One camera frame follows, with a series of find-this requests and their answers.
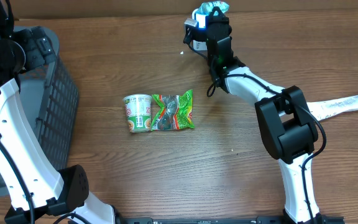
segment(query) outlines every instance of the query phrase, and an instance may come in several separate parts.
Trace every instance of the snack bag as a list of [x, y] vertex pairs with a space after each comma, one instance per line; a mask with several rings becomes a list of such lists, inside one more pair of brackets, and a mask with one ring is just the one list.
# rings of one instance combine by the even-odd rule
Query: snack bag
[[183, 96], [152, 95], [161, 107], [152, 122], [152, 131], [179, 130], [194, 128], [192, 122], [193, 90], [188, 90]]

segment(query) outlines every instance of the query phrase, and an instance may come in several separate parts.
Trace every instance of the cup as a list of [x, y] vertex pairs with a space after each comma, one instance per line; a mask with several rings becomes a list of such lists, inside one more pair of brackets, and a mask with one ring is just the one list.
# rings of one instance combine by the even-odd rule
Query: cup
[[135, 94], [125, 97], [123, 101], [129, 131], [132, 133], [150, 131], [152, 124], [152, 97], [145, 94]]

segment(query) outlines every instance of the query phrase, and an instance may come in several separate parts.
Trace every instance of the cable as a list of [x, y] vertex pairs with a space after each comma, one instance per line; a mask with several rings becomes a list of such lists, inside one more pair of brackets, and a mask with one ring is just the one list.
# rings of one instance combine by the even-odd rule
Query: cable
[[[324, 131], [324, 128], [323, 126], [321, 125], [321, 123], [308, 111], [306, 110], [305, 108], [303, 108], [302, 106], [292, 102], [291, 99], [289, 99], [288, 97], [286, 97], [285, 95], [283, 95], [282, 93], [279, 93], [279, 92], [276, 92], [272, 89], [270, 89], [268, 86], [264, 85], [261, 81], [259, 81], [258, 79], [256, 79], [255, 77], [252, 77], [250, 75], [247, 75], [247, 74], [232, 74], [232, 75], [225, 75], [223, 76], [223, 80], [225, 78], [229, 78], [229, 77], [244, 77], [244, 78], [249, 78], [251, 79], [252, 81], [256, 82], [256, 84], [260, 85], [262, 88], [264, 88], [266, 91], [270, 92], [270, 93], [273, 93], [275, 95], [280, 95], [282, 96], [285, 100], [287, 100], [288, 102], [292, 103], [294, 106], [296, 106], [297, 108], [301, 109], [303, 112], [305, 112], [308, 116], [310, 116], [311, 119], [313, 119], [313, 121], [316, 123], [318, 129], [320, 130], [321, 132], [321, 136], [323, 137], [323, 143], [320, 147], [320, 149], [314, 153], [313, 155], [309, 156], [308, 158], [305, 159], [305, 161], [302, 163], [302, 182], [303, 182], [303, 191], [305, 192], [305, 202], [308, 206], [308, 210], [309, 210], [309, 214], [310, 214], [310, 219], [312, 220], [312, 222], [315, 224], [316, 223], [316, 220], [314, 219], [314, 215], [313, 215], [313, 212], [311, 211], [311, 207], [310, 207], [310, 201], [309, 201], [309, 196], [308, 196], [308, 189], [307, 189], [307, 186], [306, 186], [306, 177], [305, 177], [305, 171], [306, 171], [306, 165], [307, 163], [314, 157], [318, 156], [323, 150], [324, 148], [326, 147], [327, 145], [327, 135]], [[220, 82], [220, 80], [216, 80], [214, 83], [212, 83], [211, 86], [209, 86], [207, 92], [206, 92], [206, 95], [207, 97], [211, 97], [214, 92], [215, 92], [215, 84], [217, 84], [217, 82]]]
[[83, 218], [81, 215], [73, 212], [73, 213], [67, 213], [66, 215], [62, 215], [60, 218], [58, 218], [53, 224], [58, 224], [60, 223], [63, 219], [67, 218], [67, 217], [71, 217], [71, 219], [77, 218], [79, 219], [81, 222], [83, 222], [84, 224], [91, 224], [90, 222], [88, 222], [85, 218]]
[[194, 51], [194, 53], [196, 53], [196, 54], [202, 56], [205, 60], [208, 60], [208, 57], [207, 57], [207, 56], [203, 55], [201, 52], [199, 52], [198, 50], [194, 49], [190, 44], [188, 44], [187, 46], [189, 46], [189, 48], [190, 48], [192, 51]]
[[27, 186], [25, 185], [24, 179], [23, 179], [21, 173], [19, 172], [19, 169], [17, 168], [17, 166], [16, 166], [15, 162], [13, 161], [11, 155], [8, 153], [8, 151], [6, 150], [5, 146], [2, 144], [1, 141], [0, 141], [0, 150], [1, 150], [2, 154], [5, 156], [7, 162], [9, 163], [9, 165], [11, 166], [11, 168], [13, 170], [13, 173], [15, 173], [17, 181], [19, 181], [20, 187], [22, 188], [22, 190], [24, 192], [25, 199], [29, 203], [30, 223], [34, 224], [35, 223], [35, 215], [34, 215], [34, 204], [33, 204], [33, 201], [32, 201], [32, 196], [31, 196]]

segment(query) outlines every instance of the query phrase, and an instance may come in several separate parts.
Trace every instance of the wooden table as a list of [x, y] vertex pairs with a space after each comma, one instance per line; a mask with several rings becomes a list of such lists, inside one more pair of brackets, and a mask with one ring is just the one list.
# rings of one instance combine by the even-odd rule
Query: wooden table
[[[297, 85], [308, 101], [358, 94], [358, 10], [228, 16], [235, 55], [263, 79]], [[81, 164], [91, 191], [125, 217], [281, 215], [282, 177], [262, 145], [255, 111], [222, 90], [206, 97], [208, 67], [182, 43], [186, 17], [17, 23], [58, 34], [60, 55], [80, 89], [68, 165]], [[189, 89], [195, 129], [128, 132], [124, 96]], [[328, 145], [313, 162], [316, 201], [323, 214], [358, 223], [358, 112], [323, 126]], [[0, 223], [9, 202], [0, 198]]]

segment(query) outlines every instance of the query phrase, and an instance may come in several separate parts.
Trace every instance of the black cable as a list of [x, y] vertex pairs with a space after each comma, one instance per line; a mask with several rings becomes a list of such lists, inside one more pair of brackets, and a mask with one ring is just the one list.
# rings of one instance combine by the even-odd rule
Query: black cable
[[77, 218], [79, 219], [81, 222], [83, 222], [84, 224], [91, 224], [90, 222], [88, 222], [85, 218], [83, 218], [82, 216], [80, 216], [79, 214], [73, 212], [73, 213], [67, 213], [66, 215], [62, 215], [60, 218], [58, 218], [53, 224], [58, 224], [60, 223], [63, 219], [67, 218], [67, 217], [71, 217], [71, 219], [73, 218]]
[[0, 150], [1, 150], [2, 154], [5, 156], [7, 162], [9, 163], [9, 165], [11, 166], [11, 168], [13, 170], [13, 173], [15, 173], [17, 181], [19, 181], [20, 187], [22, 188], [22, 190], [24, 192], [25, 199], [29, 203], [30, 223], [34, 224], [35, 223], [34, 204], [33, 204], [32, 196], [31, 196], [31, 194], [29, 192], [29, 189], [25, 185], [24, 179], [23, 179], [19, 169], [17, 168], [15, 162], [13, 161], [11, 155], [8, 153], [8, 151], [6, 150], [5, 146], [2, 144], [1, 141], [0, 141]]
[[[285, 100], [287, 100], [288, 102], [292, 103], [294, 106], [296, 106], [297, 108], [301, 109], [303, 112], [305, 112], [307, 115], [310, 116], [311, 119], [313, 119], [313, 121], [316, 123], [318, 129], [320, 130], [321, 132], [321, 136], [323, 137], [323, 143], [320, 147], [320, 149], [314, 153], [313, 155], [309, 156], [308, 158], [305, 159], [305, 161], [302, 163], [302, 182], [303, 182], [303, 191], [305, 192], [305, 202], [308, 206], [308, 210], [309, 210], [309, 214], [310, 214], [310, 218], [312, 219], [312, 222], [315, 224], [316, 220], [314, 219], [314, 215], [313, 215], [313, 212], [311, 211], [311, 207], [310, 207], [310, 201], [309, 201], [309, 196], [308, 196], [308, 189], [307, 189], [307, 186], [306, 186], [306, 177], [305, 177], [305, 171], [306, 171], [306, 164], [314, 157], [318, 156], [318, 154], [320, 154], [324, 148], [326, 147], [327, 145], [327, 135], [324, 131], [324, 128], [323, 126], [321, 125], [321, 123], [308, 111], [306, 110], [305, 108], [303, 108], [302, 106], [298, 105], [298, 104], [295, 104], [294, 102], [292, 102], [291, 99], [289, 99], [288, 97], [286, 97], [285, 95], [279, 93], [279, 92], [276, 92], [272, 89], [270, 89], [268, 86], [264, 85], [261, 81], [259, 81], [257, 78], [255, 77], [252, 77], [250, 75], [247, 75], [247, 74], [231, 74], [231, 75], [225, 75], [223, 76], [223, 80], [225, 78], [229, 78], [229, 77], [243, 77], [243, 78], [249, 78], [251, 79], [252, 81], [256, 82], [256, 84], [260, 85], [262, 88], [264, 88], [266, 91], [270, 92], [270, 93], [273, 93], [275, 95], [280, 95], [282, 96]], [[213, 93], [215, 92], [215, 84], [217, 84], [218, 82], [220, 82], [220, 80], [216, 80], [214, 83], [212, 83], [212, 85], [208, 88], [207, 92], [206, 92], [206, 95], [208, 97], [211, 97], [213, 95]]]
[[194, 51], [194, 53], [196, 53], [196, 54], [202, 56], [205, 60], [208, 60], [208, 57], [207, 57], [207, 56], [203, 55], [201, 52], [199, 52], [198, 50], [194, 49], [190, 44], [188, 44], [187, 46], [189, 46], [189, 48], [190, 48], [192, 51]]

